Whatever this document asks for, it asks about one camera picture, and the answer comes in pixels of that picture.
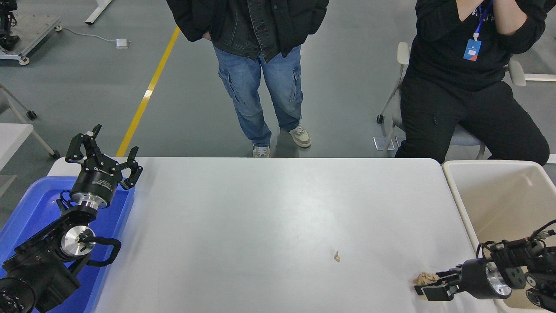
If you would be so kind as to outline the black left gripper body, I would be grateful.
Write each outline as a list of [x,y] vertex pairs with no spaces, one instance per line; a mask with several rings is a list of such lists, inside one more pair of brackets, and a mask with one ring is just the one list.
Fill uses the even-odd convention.
[[116,161],[110,158],[103,158],[101,162],[97,162],[95,158],[86,159],[71,189],[71,200],[77,203],[92,195],[99,199],[99,205],[111,204],[118,183],[117,175],[110,172],[115,166]]

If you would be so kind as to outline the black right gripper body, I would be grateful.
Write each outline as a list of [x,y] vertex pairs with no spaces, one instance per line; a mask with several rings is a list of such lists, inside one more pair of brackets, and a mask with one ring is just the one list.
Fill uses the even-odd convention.
[[493,299],[494,275],[482,258],[467,260],[461,266],[461,287],[477,299]]

